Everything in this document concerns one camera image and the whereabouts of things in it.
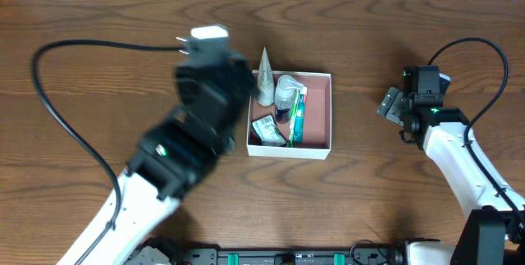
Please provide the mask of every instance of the green tape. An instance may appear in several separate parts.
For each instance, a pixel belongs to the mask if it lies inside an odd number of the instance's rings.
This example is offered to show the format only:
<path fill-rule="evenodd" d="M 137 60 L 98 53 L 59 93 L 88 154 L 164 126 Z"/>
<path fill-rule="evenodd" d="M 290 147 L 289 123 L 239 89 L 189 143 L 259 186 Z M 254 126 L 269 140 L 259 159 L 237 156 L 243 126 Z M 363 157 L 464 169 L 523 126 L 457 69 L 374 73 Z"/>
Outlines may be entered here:
<path fill-rule="evenodd" d="M 334 265 L 345 265 L 345 256 L 343 254 L 334 254 Z"/>
<path fill-rule="evenodd" d="M 228 254 L 228 265 L 239 265 L 239 255 L 238 254 Z"/>

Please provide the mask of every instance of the white bottle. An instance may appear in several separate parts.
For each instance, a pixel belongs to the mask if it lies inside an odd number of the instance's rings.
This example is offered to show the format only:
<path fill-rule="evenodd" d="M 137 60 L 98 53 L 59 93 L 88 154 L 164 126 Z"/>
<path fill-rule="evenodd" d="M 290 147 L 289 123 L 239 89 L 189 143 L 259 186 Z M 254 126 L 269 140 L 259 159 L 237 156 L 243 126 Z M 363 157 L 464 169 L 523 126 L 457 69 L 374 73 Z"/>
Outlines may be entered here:
<path fill-rule="evenodd" d="M 282 75 L 276 87 L 276 121 L 286 123 L 290 119 L 294 106 L 295 90 L 302 89 L 304 85 L 289 75 Z"/>
<path fill-rule="evenodd" d="M 261 64 L 259 64 L 259 75 L 257 78 L 257 87 L 259 88 L 259 96 L 257 101 L 263 106 L 270 106 L 273 104 L 273 97 L 275 91 L 275 84 L 273 82 L 272 69 L 270 61 L 266 54 L 266 48 L 262 51 Z"/>

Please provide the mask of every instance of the brown wooden surface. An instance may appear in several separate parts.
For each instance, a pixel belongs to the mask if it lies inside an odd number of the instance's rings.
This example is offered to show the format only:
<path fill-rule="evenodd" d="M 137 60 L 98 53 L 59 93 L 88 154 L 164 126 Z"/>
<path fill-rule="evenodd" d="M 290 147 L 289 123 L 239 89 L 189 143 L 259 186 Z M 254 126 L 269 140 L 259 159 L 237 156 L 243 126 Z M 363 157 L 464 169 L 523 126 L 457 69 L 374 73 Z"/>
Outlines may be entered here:
<path fill-rule="evenodd" d="M 497 42 L 511 72 L 503 98 L 475 127 L 500 173 L 525 193 L 524 0 L 2 0 L 0 6 L 0 263 L 55 263 L 100 208 L 110 183 L 45 111 L 30 82 L 39 46 L 59 39 L 178 45 L 220 22 L 258 67 L 330 72 L 333 144 L 324 162 L 249 158 L 239 146 L 156 232 L 223 247 L 349 247 L 421 236 L 455 243 L 464 218 L 437 166 L 376 114 L 405 66 L 468 36 Z M 115 171 L 144 130 L 178 102 L 179 53 L 63 48 L 42 66 L 63 116 Z M 453 84 L 445 104 L 472 117 L 500 85 L 501 63 L 480 43 L 437 61 Z"/>

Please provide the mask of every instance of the white box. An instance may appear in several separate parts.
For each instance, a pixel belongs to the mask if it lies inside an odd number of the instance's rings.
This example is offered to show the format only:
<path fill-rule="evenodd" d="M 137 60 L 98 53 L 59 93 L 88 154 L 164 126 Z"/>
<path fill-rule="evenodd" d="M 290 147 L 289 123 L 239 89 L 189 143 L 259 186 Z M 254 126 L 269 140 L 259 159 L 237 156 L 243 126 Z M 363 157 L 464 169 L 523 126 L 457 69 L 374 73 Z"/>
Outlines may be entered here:
<path fill-rule="evenodd" d="M 261 106 L 253 97 L 249 100 L 248 129 L 246 130 L 246 148 L 249 156 L 274 158 L 325 159 L 331 151 L 331 75 L 328 73 L 273 71 L 277 80 L 281 75 L 292 75 L 308 88 L 306 110 L 304 113 L 303 143 L 294 144 L 294 148 L 262 146 L 260 139 L 252 129 L 252 121 L 272 114 L 275 118 L 275 106 Z M 288 140 L 290 123 L 278 124 L 279 131 Z"/>

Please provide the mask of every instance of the green led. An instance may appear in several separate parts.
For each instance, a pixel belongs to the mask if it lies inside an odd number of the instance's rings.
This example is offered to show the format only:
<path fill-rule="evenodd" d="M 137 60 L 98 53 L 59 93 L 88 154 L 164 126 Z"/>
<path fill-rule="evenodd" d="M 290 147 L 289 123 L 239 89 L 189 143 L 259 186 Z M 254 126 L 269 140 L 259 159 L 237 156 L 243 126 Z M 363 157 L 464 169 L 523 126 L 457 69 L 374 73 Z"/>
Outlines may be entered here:
<path fill-rule="evenodd" d="M 167 155 L 167 151 L 166 149 L 164 148 L 164 146 L 162 145 L 157 145 L 157 147 L 155 147 L 155 150 L 157 150 L 157 153 L 158 155 L 160 156 L 166 156 Z"/>

